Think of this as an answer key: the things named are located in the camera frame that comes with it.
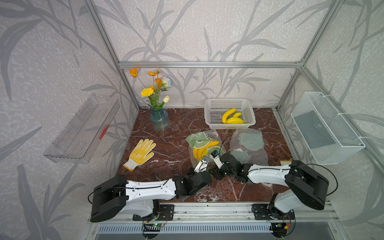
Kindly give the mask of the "zip-top bag with bananas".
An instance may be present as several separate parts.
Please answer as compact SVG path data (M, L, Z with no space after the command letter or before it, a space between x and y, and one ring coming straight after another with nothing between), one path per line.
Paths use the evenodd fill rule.
M197 132L186 138L189 146L192 166L195 168L204 156L209 157L214 151L223 155L226 152L224 146L221 147L222 139L216 130Z

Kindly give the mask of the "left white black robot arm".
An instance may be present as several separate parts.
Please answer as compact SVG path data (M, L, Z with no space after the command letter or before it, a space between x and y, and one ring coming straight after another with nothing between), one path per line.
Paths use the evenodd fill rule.
M208 172L174 176L158 182L136 182L126 176L115 176L94 188L90 222L99 223L118 213L132 214L144 219L160 212L159 200L187 199L212 184Z

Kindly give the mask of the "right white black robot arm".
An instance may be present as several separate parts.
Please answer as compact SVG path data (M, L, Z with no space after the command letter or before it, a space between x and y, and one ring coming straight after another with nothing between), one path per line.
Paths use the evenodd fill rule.
M211 159L216 164L210 173L217 180L232 176L234 180L244 184L273 184L289 188L283 193L273 195L268 205L253 205L256 219L283 219L291 210L301 206L314 210L325 208L329 181L301 161L293 160L285 166L269 167L241 164L233 155L220 155L218 151L204 158Z

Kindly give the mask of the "bananas in left bag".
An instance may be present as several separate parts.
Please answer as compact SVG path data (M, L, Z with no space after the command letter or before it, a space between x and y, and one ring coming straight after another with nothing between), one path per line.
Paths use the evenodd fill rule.
M203 153L204 153L205 150L207 150L210 147L217 146L219 143L220 143L219 141L213 141L213 142L209 142L206 146L201 147L199 149L193 148L193 156L194 156L194 158L200 161L202 159L202 157L203 157Z

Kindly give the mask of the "left circuit board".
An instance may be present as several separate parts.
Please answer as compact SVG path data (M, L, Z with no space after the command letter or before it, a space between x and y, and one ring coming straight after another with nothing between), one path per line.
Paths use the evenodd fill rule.
M143 224L143 231L144 232L160 232L165 226L166 226L166 223L145 222Z

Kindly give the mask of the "circuit board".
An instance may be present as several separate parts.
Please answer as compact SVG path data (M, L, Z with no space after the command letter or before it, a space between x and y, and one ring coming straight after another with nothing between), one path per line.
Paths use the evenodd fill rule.
M288 231L290 227L291 227L291 224L271 223L270 231L272 236L278 239L282 239L289 234Z
M143 224L143 231L144 232L160 232L165 226L166 226L166 223L145 222Z

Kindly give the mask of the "white work glove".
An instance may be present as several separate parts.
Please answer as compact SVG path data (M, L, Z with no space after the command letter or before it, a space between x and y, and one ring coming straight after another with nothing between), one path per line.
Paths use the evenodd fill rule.
M288 166L292 163L292 161L280 161L281 166Z

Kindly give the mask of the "yellow work glove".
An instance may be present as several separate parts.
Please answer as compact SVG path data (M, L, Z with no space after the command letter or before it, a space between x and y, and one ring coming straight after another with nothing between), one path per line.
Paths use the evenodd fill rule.
M129 160L123 164L123 167L130 172L140 165L143 165L155 154L152 150L156 147L156 143L153 140L145 139L140 140L134 150L130 153Z

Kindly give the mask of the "white plastic basket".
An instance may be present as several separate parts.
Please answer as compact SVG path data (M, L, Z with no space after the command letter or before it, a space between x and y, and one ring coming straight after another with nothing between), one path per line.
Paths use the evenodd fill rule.
M205 121L212 130L244 129L256 124L251 102L247 99L205 100Z

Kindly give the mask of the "blue glass vase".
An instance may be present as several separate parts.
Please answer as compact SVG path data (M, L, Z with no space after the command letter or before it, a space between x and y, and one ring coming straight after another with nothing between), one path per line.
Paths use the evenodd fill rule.
M157 132L165 132L171 126L169 115L164 109L157 111L151 109L150 119Z

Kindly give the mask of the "right circuit board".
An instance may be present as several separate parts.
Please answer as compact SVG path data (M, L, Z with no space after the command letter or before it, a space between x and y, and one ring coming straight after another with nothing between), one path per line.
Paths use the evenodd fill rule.
M288 231L290 227L291 227L291 224L271 223L270 231L272 236L278 239L282 239L289 234Z

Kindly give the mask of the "artificial flower bouquet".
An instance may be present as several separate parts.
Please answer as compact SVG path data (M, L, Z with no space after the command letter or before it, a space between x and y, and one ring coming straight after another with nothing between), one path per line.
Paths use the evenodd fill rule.
M169 102L169 96L165 96L163 100L160 100L160 93L166 92L169 88L172 87L171 79L166 76L160 78L159 70L153 70L148 72L148 75L150 77L153 77L153 85L149 86L148 88L146 88L143 82L140 80L137 68L129 70L129 73L134 79L139 80L139 82L144 87L144 89L141 91L141 96L144 98L148 98L148 106L151 108L152 111L161 110L164 105Z

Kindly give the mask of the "aluminium front rail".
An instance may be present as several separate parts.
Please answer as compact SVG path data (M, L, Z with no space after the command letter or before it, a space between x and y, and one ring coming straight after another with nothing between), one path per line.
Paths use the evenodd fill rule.
M292 221L265 221L255 220L252 213L253 204L266 204L266 202L203 202L203 203L172 203L175 213L172 221L150 221L150 223L248 223L248 222L339 222L332 204L326 202L321 211L313 210L307 206L294 209L295 220Z

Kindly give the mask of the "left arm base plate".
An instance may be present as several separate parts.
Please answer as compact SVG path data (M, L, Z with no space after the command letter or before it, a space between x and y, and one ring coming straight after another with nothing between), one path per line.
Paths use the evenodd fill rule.
M173 204L159 204L155 207L155 211L152 214L154 221L172 221L175 213L175 205Z

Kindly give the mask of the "clear acrylic wall shelf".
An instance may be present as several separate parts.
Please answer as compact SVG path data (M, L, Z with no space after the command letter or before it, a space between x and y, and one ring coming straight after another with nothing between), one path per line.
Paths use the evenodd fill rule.
M43 156L54 163L89 163L119 108L117 98L92 94Z

